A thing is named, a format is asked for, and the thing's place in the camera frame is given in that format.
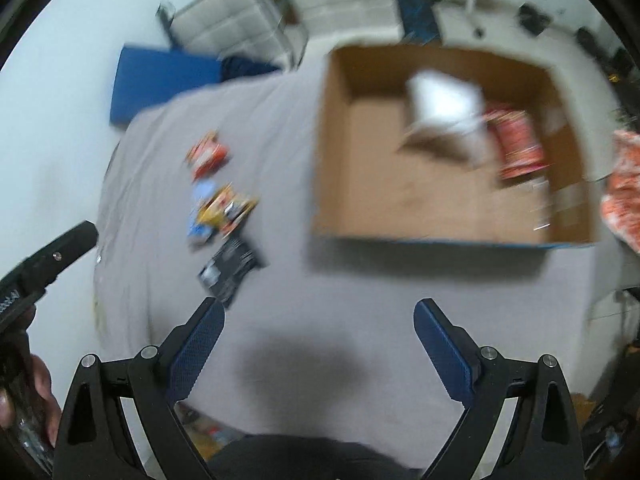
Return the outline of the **left hand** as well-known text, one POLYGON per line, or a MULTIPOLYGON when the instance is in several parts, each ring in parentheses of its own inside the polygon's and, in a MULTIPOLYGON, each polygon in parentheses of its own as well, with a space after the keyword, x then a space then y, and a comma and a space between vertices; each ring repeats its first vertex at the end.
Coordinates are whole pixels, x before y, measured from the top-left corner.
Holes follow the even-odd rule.
MULTIPOLYGON (((50 370, 40 356, 32 354, 32 378, 27 381, 27 400, 40 414, 40 434, 46 436, 52 448, 56 445, 62 410, 52 392, 50 370)), ((11 429, 17 423, 16 401, 6 388, 1 389, 1 428, 11 429)))

